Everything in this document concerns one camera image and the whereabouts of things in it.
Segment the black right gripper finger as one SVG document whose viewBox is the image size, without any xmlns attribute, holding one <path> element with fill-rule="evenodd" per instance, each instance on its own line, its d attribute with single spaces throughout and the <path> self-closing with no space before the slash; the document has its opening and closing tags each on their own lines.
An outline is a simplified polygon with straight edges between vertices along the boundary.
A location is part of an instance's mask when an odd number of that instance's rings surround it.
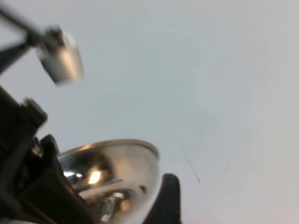
<svg viewBox="0 0 299 224">
<path fill-rule="evenodd" d="M 164 174 L 157 198 L 144 224 L 182 224 L 180 182 L 174 174 Z"/>
</svg>

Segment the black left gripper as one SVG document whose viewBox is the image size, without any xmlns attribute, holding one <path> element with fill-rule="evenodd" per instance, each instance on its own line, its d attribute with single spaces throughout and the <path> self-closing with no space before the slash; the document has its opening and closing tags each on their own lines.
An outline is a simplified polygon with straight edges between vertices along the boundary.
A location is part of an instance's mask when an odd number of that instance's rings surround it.
<svg viewBox="0 0 299 224">
<path fill-rule="evenodd" d="M 46 121 L 0 89 L 0 216 L 35 224 L 92 224 L 84 200 L 58 161 L 52 135 L 35 137 Z"/>
</svg>

